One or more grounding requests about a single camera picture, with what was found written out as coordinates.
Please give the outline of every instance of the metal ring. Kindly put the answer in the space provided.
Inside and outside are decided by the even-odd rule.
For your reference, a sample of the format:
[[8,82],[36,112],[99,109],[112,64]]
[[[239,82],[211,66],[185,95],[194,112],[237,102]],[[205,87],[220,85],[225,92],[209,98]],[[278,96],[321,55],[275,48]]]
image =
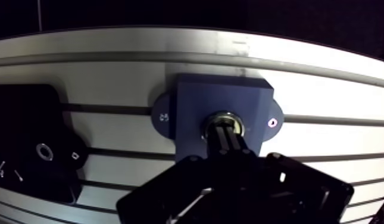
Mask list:
[[39,143],[36,146],[36,152],[38,152],[39,157],[42,158],[43,160],[46,160],[46,161],[53,160],[53,151],[50,149],[50,147],[48,147],[44,143]]
[[202,139],[204,139],[204,140],[207,139],[208,127],[213,123],[220,122],[221,120],[233,121],[235,133],[240,134],[241,136],[244,136],[245,126],[242,122],[242,119],[231,112],[222,111],[222,112],[215,113],[214,115],[212,115],[208,119],[206,119],[206,121],[204,122],[203,128],[202,128]]

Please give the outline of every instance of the dark background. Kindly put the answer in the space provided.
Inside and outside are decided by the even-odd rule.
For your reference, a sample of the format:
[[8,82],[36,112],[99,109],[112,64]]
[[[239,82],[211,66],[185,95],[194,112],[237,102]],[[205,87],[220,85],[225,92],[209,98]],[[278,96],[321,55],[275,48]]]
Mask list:
[[241,30],[384,60],[384,0],[0,0],[0,39],[129,25]]

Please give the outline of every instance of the round hole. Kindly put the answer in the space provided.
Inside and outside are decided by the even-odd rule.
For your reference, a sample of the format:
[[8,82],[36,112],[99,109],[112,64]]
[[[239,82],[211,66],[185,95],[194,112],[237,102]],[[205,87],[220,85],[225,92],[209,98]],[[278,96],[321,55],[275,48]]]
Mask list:
[[45,161],[53,160],[53,152],[46,144],[40,143],[36,146],[36,152],[39,157]]
[[268,121],[268,127],[276,127],[276,125],[278,124],[278,121],[275,119],[275,118],[272,118]]

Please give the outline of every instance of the slatted wall panel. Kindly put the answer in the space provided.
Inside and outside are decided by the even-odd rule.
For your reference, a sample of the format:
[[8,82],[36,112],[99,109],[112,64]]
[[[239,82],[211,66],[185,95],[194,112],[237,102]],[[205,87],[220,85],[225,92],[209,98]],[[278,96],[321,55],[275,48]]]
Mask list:
[[[69,54],[77,52],[97,52],[102,57]],[[128,54],[106,57],[107,52]],[[165,52],[187,53],[178,55],[181,61]],[[46,55],[56,53],[65,54],[58,59]],[[207,58],[210,54],[235,56],[229,61],[233,66],[224,66],[223,60],[229,58]],[[263,144],[261,156],[279,152],[352,183],[355,194],[343,223],[368,223],[381,207],[384,81],[379,79],[384,79],[383,62],[264,36],[107,29],[0,41],[0,84],[54,86],[67,125],[87,142],[91,153],[80,171],[84,179],[77,204],[67,206],[0,188],[0,220],[119,223],[116,201],[174,164],[174,144],[154,130],[149,113],[156,97],[182,72],[267,79],[285,113],[285,124]]]

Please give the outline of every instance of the blue bracket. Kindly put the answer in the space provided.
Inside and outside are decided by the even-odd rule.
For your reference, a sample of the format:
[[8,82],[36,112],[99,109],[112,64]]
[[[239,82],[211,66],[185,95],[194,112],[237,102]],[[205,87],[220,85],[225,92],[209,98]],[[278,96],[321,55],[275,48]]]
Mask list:
[[176,88],[156,100],[152,123],[160,134],[175,140],[176,161],[189,155],[207,158],[201,126],[208,116],[228,111],[242,120],[247,146],[259,155],[261,144],[283,124],[273,92],[265,79],[180,74]]

